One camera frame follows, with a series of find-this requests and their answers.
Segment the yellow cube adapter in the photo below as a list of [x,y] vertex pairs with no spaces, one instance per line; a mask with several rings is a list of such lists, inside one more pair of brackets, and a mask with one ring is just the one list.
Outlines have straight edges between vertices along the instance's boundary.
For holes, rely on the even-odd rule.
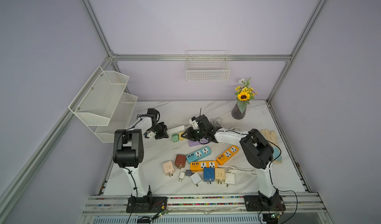
[[179,134],[179,140],[180,140],[180,141],[185,140],[185,138],[183,137],[183,134],[184,134],[183,132],[181,132],[181,133]]

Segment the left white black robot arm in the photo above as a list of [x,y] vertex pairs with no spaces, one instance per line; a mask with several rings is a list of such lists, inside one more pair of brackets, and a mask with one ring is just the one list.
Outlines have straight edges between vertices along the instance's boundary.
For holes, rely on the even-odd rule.
[[151,194],[140,165],[144,158],[144,139],[151,137],[156,140],[169,137],[167,126],[160,121],[160,112],[154,108],[138,115],[132,126],[117,130],[114,135],[113,162],[127,174],[133,188],[132,195],[137,198]]

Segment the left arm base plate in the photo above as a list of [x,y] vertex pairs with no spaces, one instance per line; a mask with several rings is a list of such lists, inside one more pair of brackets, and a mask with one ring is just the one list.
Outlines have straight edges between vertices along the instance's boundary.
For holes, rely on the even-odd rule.
[[136,213],[158,213],[167,207],[168,197],[164,196],[144,196],[128,199],[126,212],[129,214]]

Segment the white power strip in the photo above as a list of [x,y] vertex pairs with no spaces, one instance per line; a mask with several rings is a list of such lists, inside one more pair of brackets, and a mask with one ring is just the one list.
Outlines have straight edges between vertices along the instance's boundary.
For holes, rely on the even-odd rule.
[[172,128],[172,129],[168,129],[167,134],[168,135],[179,134],[181,132],[184,132],[185,129],[186,129],[186,127],[184,125],[181,125],[181,126],[178,126],[178,127]]

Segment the blue cube adapter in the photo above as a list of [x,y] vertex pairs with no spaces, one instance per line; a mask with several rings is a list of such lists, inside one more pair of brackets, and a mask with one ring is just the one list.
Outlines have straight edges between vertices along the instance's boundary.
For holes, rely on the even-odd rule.
[[215,181],[215,168],[206,167],[203,169],[203,181],[207,184]]

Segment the small white adapter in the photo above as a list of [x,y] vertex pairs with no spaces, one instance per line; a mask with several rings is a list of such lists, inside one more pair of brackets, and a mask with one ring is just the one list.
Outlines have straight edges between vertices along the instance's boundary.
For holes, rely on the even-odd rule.
[[193,173],[193,174],[190,176],[190,178],[191,178],[191,181],[193,182],[193,184],[194,184],[196,187],[198,187],[198,184],[202,182],[202,178],[200,177],[200,175],[199,175],[197,172]]

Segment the small white plug charger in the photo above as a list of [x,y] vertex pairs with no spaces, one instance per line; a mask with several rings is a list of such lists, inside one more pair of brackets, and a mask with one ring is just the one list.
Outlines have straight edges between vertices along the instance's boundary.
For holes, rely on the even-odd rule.
[[182,182],[184,180],[185,176],[186,176],[186,173],[181,171],[180,175],[179,175],[179,181]]

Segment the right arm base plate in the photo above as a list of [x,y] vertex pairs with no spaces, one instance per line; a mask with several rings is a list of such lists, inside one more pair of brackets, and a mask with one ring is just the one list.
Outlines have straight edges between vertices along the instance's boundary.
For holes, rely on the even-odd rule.
[[286,211],[284,201],[281,195],[275,193],[268,198],[262,194],[244,196],[244,204],[248,212],[270,211],[279,212]]

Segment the beige cube adapter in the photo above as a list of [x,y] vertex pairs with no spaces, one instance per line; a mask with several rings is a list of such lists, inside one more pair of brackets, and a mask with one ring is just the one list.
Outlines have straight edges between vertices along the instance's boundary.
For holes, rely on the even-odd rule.
[[215,173],[215,181],[218,184],[223,184],[223,182],[226,179],[225,169],[224,168],[215,168],[214,173]]

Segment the pink white cube adapter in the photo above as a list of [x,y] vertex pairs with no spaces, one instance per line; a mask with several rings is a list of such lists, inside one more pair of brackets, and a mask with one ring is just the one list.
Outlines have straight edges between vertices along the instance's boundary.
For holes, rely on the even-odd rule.
[[175,169],[171,160],[163,163],[163,171],[166,176],[173,176],[173,174],[175,173]]

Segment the orange power strip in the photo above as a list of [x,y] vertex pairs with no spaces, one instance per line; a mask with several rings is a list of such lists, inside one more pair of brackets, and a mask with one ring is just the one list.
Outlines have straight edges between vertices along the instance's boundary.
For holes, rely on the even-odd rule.
[[202,172],[205,168],[217,168],[218,164],[215,160],[210,161],[195,161],[190,163],[192,172]]
[[227,150],[225,150],[222,154],[220,154],[217,159],[216,159],[216,162],[217,164],[220,166],[220,165],[224,165],[226,162],[228,162],[237,152],[239,151],[239,148],[235,145],[232,145],[230,148],[228,148]]

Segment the teal power strip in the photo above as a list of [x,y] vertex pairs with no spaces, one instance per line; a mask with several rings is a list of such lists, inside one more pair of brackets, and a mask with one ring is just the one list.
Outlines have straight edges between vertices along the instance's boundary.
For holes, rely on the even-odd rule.
[[207,157],[211,155],[211,148],[210,147],[204,147],[200,150],[197,150],[193,153],[190,153],[186,155],[186,160],[188,163],[196,162],[204,157]]

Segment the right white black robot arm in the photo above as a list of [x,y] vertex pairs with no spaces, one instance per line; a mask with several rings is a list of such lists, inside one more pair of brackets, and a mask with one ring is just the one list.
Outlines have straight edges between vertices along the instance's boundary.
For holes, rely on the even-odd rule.
[[272,143],[264,138],[257,129],[238,132],[214,127],[205,115],[193,117],[188,127],[181,135],[192,142],[228,143],[239,145],[249,164],[255,168],[259,181],[258,196],[263,207],[271,207],[280,201],[279,190],[275,188],[271,177],[271,165],[275,160]]

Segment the brown cube adapter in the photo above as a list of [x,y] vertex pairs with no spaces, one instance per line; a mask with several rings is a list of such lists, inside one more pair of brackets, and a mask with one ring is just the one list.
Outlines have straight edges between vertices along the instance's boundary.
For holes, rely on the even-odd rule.
[[186,159],[185,155],[177,154],[176,159],[175,159],[175,167],[177,169],[185,168],[186,162],[187,162],[187,159]]

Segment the green small adapter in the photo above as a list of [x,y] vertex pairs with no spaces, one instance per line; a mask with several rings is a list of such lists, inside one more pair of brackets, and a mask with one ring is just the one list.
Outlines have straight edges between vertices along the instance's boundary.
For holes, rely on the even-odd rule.
[[175,133],[175,134],[172,134],[172,142],[178,142],[180,140],[179,138],[179,134]]

